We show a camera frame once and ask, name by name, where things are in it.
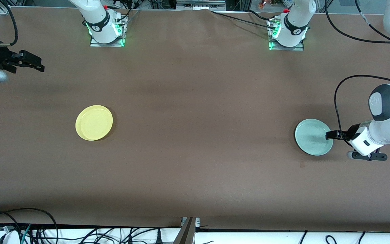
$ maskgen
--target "plate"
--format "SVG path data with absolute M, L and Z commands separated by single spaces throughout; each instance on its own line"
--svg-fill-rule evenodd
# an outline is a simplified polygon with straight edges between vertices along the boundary
M 329 131 L 325 123 L 317 119 L 305 119 L 297 125 L 294 137 L 304 152 L 321 156 L 328 153 L 333 145 L 333 140 L 326 140 L 325 137 Z
M 111 111 L 102 105 L 93 105 L 84 110 L 76 119 L 76 132 L 87 141 L 96 141 L 106 136 L 112 128 Z

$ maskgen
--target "light green plate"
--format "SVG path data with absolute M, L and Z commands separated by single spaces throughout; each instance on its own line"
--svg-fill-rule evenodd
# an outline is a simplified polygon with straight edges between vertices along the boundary
M 330 129 L 325 123 L 317 119 L 305 119 L 297 125 L 294 137 L 304 152 L 321 156 L 328 153 L 333 145 L 333 140 L 326 140 L 328 131 Z

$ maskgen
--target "yellow plate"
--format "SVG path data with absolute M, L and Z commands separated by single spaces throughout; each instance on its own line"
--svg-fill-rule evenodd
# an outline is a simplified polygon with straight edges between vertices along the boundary
M 112 113 L 104 106 L 93 105 L 76 119 L 76 132 L 87 141 L 96 141 L 106 136 L 112 127 Z

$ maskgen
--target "brown table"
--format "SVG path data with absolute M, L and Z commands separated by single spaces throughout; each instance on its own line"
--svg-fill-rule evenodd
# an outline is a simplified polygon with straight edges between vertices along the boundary
M 390 45 L 343 37 L 316 15 L 305 51 L 269 51 L 262 27 L 142 11 L 124 48 L 90 48 L 76 9 L 13 12 L 11 49 L 38 55 L 46 71 L 19 68 L 0 84 L 0 209 L 40 207 L 61 224 L 163 226 L 192 215 L 215 228 L 390 231 L 390 145 L 389 161 L 367 162 L 348 159 L 344 142 L 315 157 L 294 141 L 306 118 L 338 128 L 343 78 L 390 77 Z M 368 18 L 382 29 L 382 16 Z M 359 15 L 332 19 L 379 39 Z M 0 39 L 13 35 L 0 17 Z M 370 119 L 380 83 L 343 85 L 344 127 Z M 115 126 L 88 142 L 74 122 L 94 104 L 112 110 Z

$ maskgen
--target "blue cable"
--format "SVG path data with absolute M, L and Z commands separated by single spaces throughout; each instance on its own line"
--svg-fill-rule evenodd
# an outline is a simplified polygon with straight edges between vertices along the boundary
M 25 233 L 23 233 L 22 239 L 20 240 L 20 244 L 23 244 L 25 241 L 26 233 L 28 233 L 29 228 L 31 227 L 31 224 L 28 225 L 28 227 L 25 230 Z

